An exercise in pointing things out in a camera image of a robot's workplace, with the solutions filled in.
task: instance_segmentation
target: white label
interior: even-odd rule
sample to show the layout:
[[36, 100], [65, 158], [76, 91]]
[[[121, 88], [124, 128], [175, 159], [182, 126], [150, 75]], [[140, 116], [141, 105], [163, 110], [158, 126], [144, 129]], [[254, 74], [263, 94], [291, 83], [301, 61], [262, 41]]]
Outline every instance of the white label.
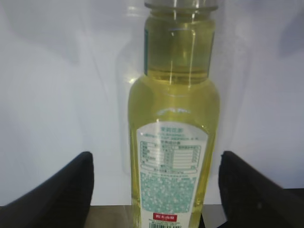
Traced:
[[137, 130], [142, 228], [188, 228], [207, 141], [179, 122]]

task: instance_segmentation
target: bottle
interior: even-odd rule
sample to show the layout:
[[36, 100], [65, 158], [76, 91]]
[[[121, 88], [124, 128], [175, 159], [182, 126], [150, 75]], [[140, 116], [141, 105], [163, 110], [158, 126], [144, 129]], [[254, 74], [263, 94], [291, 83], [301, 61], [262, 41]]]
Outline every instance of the bottle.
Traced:
[[134, 228], [197, 228], [219, 117], [208, 79], [217, 8], [146, 0], [144, 74], [128, 103]]

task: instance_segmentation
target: yellow oil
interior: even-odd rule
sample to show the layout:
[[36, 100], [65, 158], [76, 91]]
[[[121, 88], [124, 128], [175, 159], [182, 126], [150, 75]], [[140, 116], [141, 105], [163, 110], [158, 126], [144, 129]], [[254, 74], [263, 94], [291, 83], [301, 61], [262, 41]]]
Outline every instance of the yellow oil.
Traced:
[[219, 95], [208, 79], [215, 24], [208, 11], [153, 9], [145, 25], [145, 74], [129, 96], [133, 227], [141, 226], [136, 131], [174, 121], [209, 136], [189, 228], [200, 222], [219, 117]]

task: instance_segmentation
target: black object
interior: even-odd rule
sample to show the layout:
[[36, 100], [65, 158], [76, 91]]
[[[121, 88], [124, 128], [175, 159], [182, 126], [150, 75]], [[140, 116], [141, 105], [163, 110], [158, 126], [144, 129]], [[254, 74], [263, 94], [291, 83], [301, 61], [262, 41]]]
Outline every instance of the black object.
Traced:
[[93, 187], [93, 156], [84, 152], [33, 191], [2, 208], [0, 228], [83, 228]]
[[304, 190], [280, 188], [233, 152], [224, 152], [218, 181], [221, 228], [304, 228]]
[[200, 216], [199, 228], [205, 228], [204, 219], [202, 216]]

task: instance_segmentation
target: bottle cap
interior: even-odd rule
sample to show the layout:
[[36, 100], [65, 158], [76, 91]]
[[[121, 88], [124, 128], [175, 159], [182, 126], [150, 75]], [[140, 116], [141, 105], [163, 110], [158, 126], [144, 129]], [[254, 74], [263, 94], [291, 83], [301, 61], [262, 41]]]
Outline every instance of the bottle cap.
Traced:
[[148, 8], [171, 8], [171, 9], [203, 9], [216, 10], [217, 0], [145, 0]]

